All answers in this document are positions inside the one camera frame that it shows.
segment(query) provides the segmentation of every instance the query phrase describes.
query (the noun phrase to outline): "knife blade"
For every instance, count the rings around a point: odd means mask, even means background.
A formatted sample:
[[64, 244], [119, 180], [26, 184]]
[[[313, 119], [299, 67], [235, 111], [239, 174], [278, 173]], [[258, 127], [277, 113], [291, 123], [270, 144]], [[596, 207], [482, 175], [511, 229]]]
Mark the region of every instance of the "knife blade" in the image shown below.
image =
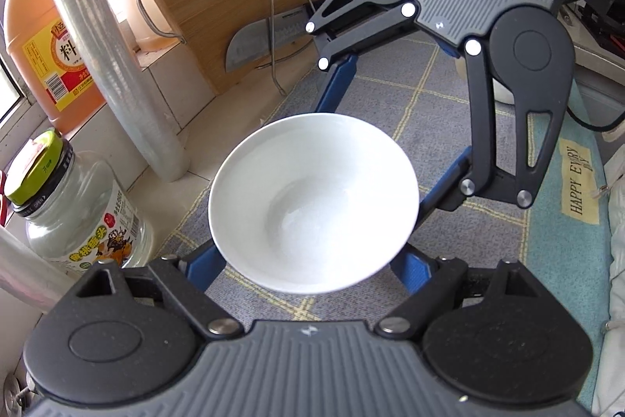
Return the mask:
[[[310, 19], [309, 7], [299, 6], [275, 16], [276, 50], [293, 43], [306, 34], [305, 26]], [[270, 54], [270, 18], [247, 24], [230, 40], [226, 51], [226, 71], [230, 72], [256, 59]]]

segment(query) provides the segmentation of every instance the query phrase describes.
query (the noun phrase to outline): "plastic wrap roll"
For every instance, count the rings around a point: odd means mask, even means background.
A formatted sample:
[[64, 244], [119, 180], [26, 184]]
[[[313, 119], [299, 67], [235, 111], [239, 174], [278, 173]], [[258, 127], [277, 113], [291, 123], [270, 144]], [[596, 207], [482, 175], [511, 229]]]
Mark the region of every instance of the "plastic wrap roll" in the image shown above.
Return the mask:
[[46, 313], [73, 284], [67, 274], [0, 227], [0, 288]]
[[54, 2], [100, 92], [139, 152], [162, 180], [182, 177], [189, 157], [141, 87], [141, 70], [108, 1]]

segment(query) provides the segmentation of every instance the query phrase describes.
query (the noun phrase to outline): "white logo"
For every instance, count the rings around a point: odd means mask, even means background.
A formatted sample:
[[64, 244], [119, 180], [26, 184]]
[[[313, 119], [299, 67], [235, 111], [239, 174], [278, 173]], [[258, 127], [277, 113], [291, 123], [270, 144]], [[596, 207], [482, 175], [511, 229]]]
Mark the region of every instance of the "white logo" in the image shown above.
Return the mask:
[[317, 327], [315, 327], [314, 325], [309, 325], [307, 328], [305, 329], [300, 329], [299, 330], [302, 334], [308, 336], [309, 338], [315, 334], [317, 334], [319, 332], [319, 329]]

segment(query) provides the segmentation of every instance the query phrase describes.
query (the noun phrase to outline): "orange liquid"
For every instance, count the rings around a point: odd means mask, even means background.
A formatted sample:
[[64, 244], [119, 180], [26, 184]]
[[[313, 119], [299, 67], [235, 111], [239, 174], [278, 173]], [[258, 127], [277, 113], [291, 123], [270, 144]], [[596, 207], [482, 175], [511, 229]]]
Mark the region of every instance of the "orange liquid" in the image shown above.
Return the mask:
[[59, 12], [53, 0], [6, 0], [4, 40], [8, 54], [52, 125], [62, 134], [66, 134], [99, 109], [104, 104], [104, 98], [96, 84], [92, 83], [80, 96], [59, 111], [32, 68], [23, 45], [58, 18]]

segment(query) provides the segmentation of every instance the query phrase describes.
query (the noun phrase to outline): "barcode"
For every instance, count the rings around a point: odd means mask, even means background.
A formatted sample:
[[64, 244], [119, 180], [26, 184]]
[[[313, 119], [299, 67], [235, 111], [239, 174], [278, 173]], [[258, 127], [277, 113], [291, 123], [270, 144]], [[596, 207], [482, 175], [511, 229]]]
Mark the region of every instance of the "barcode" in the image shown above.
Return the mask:
[[68, 93], [68, 88], [65, 87], [65, 84], [56, 73], [51, 77], [46, 78], [45, 81], [46, 87], [48, 87], [50, 94], [52, 94], [52, 98], [54, 98], [55, 103]]
[[139, 218], [136, 214], [132, 215], [132, 227], [130, 227], [130, 235], [134, 238], [139, 235]]

